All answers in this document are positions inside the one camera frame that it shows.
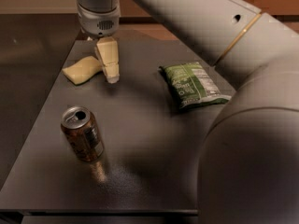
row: snack package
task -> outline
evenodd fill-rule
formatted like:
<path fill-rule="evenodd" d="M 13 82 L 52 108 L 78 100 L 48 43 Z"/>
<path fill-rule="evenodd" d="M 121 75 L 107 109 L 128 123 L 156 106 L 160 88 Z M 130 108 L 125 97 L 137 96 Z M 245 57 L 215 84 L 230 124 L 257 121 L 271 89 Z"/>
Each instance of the snack package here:
<path fill-rule="evenodd" d="M 160 66 L 179 109 L 225 104 L 231 96 L 223 95 L 200 63 Z"/>

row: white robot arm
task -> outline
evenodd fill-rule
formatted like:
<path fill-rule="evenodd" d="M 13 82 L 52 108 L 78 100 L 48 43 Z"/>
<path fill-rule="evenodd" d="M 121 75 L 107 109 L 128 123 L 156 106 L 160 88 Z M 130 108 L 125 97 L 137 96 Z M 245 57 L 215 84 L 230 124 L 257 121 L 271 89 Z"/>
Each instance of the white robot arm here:
<path fill-rule="evenodd" d="M 200 223 L 299 223 L 299 35 L 241 0 L 134 1 L 236 89 L 200 154 Z"/>

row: dark floor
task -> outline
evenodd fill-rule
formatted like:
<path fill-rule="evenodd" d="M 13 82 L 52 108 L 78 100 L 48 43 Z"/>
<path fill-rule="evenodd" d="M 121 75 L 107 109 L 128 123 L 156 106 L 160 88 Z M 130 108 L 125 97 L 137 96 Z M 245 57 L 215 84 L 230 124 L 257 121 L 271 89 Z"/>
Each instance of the dark floor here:
<path fill-rule="evenodd" d="M 0 15 L 0 189 L 78 35 L 77 15 Z"/>

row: soda can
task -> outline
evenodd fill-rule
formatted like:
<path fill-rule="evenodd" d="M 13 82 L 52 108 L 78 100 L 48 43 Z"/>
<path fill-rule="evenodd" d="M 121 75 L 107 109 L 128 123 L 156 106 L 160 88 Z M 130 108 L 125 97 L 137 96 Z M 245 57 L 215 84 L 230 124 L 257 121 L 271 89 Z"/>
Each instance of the soda can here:
<path fill-rule="evenodd" d="M 94 161 L 102 154 L 101 135 L 93 112 L 87 108 L 68 108 L 63 114 L 61 128 L 80 160 Z"/>

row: green bag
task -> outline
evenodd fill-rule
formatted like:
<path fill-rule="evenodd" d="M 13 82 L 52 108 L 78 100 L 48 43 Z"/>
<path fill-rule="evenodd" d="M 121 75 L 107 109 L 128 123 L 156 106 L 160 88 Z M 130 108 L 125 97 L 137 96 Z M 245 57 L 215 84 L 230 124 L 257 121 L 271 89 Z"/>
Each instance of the green bag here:
<path fill-rule="evenodd" d="M 223 95 L 199 63 L 160 66 L 179 109 L 225 104 L 231 96 Z"/>

